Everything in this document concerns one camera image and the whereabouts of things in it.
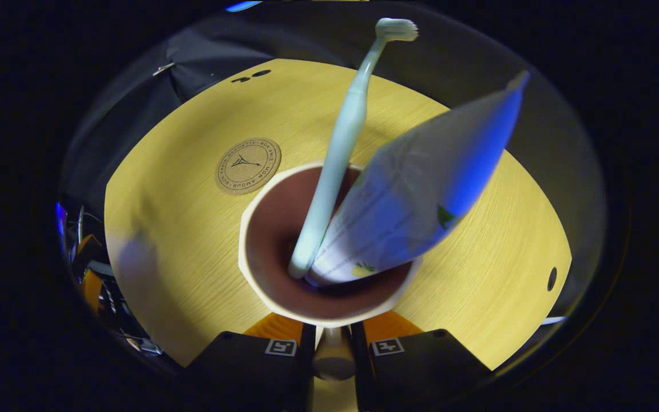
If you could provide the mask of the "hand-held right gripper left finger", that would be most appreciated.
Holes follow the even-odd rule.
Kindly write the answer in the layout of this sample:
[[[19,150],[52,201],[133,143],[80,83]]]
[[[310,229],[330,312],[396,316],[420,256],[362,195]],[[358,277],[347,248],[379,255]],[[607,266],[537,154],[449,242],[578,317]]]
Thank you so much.
[[[276,313],[223,331],[186,367],[184,384],[202,401],[310,401],[315,332]]]

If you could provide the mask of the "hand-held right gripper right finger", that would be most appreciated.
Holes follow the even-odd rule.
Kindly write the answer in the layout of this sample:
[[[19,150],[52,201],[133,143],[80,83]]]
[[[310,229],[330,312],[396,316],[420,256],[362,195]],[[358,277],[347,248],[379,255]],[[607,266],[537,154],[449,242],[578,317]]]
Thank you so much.
[[[351,324],[358,401],[458,401],[493,371],[449,331],[423,331],[395,311]]]

